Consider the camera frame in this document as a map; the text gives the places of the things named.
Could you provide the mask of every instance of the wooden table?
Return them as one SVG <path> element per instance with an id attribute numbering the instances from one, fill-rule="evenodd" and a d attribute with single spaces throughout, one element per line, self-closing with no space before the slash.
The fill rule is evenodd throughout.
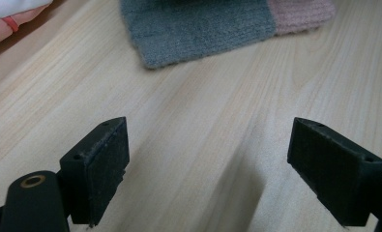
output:
<path id="1" fill-rule="evenodd" d="M 335 2 L 316 31 L 150 71 L 117 0 L 56 0 L 0 43 L 0 206 L 127 116 L 132 160 L 93 231 L 372 231 L 341 227 L 286 162 L 296 116 L 382 158 L 382 0 Z"/>

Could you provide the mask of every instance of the white cloth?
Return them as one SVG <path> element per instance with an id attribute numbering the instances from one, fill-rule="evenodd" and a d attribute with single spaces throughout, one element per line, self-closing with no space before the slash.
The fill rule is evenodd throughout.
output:
<path id="1" fill-rule="evenodd" d="M 0 18 L 36 9 L 52 0 L 0 0 Z"/>

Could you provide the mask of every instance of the pink knitted cloth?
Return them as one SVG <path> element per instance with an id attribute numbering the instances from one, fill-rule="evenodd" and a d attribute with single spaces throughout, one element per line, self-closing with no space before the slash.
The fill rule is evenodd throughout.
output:
<path id="1" fill-rule="evenodd" d="M 268 0 L 268 5 L 277 35 L 319 27 L 336 13 L 331 0 Z"/>

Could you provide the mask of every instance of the tabletop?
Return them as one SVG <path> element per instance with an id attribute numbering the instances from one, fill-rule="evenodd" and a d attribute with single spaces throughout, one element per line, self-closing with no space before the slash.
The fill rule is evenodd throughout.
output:
<path id="1" fill-rule="evenodd" d="M 117 0 L 55 0 L 0 43 L 0 206 L 11 182 L 126 116 L 131 163 L 101 223 L 72 231 L 372 231 L 340 226 L 287 163 L 294 117 L 382 158 L 382 0 L 321 28 L 147 70 Z"/>

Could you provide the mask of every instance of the knitted fabric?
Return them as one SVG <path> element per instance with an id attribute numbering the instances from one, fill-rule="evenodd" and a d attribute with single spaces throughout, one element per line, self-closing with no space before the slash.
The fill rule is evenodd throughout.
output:
<path id="1" fill-rule="evenodd" d="M 151 69 L 319 26 L 330 9 L 331 0 L 121 0 L 132 42 Z"/>

